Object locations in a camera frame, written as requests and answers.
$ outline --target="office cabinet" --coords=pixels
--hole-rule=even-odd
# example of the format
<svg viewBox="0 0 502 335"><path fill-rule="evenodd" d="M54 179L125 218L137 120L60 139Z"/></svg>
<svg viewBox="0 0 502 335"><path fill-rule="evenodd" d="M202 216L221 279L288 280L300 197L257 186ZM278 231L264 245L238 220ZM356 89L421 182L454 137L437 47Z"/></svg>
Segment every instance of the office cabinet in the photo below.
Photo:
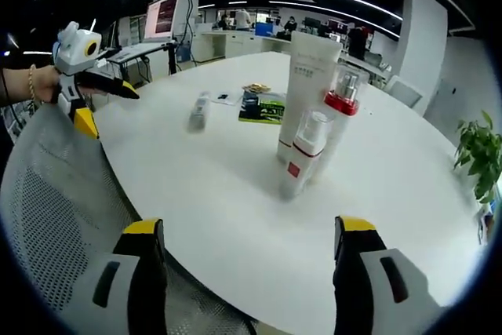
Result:
<svg viewBox="0 0 502 335"><path fill-rule="evenodd" d="M244 36L243 35L227 35L227 41L225 44L225 57L233 58L234 56L243 55L244 47Z"/></svg>
<svg viewBox="0 0 502 335"><path fill-rule="evenodd" d="M213 39L211 36L194 34L191 42L191 53L198 62L214 58Z"/></svg>
<svg viewBox="0 0 502 335"><path fill-rule="evenodd" d="M262 52L262 38L256 36L245 36L242 55L256 54Z"/></svg>

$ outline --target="paper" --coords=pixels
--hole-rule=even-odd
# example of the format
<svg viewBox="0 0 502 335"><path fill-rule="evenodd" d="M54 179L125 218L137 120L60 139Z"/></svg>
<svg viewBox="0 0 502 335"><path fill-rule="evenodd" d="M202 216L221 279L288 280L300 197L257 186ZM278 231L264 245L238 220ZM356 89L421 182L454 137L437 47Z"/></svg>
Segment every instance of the paper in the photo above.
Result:
<svg viewBox="0 0 502 335"><path fill-rule="evenodd" d="M211 101L217 104L235 106L242 97L242 91L239 92L216 92L211 94Z"/></svg>

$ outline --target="tall white tube bottle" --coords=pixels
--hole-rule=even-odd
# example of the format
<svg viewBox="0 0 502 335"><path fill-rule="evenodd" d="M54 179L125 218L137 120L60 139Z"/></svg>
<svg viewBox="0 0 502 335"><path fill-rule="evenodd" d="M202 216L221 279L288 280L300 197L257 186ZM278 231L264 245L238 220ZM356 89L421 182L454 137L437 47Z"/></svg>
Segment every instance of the tall white tube bottle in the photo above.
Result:
<svg viewBox="0 0 502 335"><path fill-rule="evenodd" d="M339 42L328 38L293 32L286 109L277 147L281 161L288 160L304 111L320 105L331 89L342 47Z"/></svg>

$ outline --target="red label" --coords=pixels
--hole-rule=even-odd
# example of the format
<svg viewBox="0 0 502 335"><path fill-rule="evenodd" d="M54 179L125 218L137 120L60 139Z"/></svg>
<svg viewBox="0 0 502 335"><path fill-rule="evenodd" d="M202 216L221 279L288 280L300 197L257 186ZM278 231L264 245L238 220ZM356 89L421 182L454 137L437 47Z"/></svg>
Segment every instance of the red label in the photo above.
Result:
<svg viewBox="0 0 502 335"><path fill-rule="evenodd" d="M292 162L289 163L288 166L288 172L291 174L293 177L298 178L298 174L300 174L300 168L293 164Z"/></svg>

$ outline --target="human hand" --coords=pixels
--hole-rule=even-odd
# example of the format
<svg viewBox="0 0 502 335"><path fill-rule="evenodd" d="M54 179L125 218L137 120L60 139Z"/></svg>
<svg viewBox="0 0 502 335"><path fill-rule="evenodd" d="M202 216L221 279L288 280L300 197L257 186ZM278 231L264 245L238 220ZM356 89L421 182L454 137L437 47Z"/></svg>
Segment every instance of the human hand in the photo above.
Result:
<svg viewBox="0 0 502 335"><path fill-rule="evenodd" d="M53 98L54 89L60 80L60 73L54 66L36 68L33 71L33 90L35 98L44 102L50 102ZM105 94L97 89L79 86L81 94Z"/></svg>

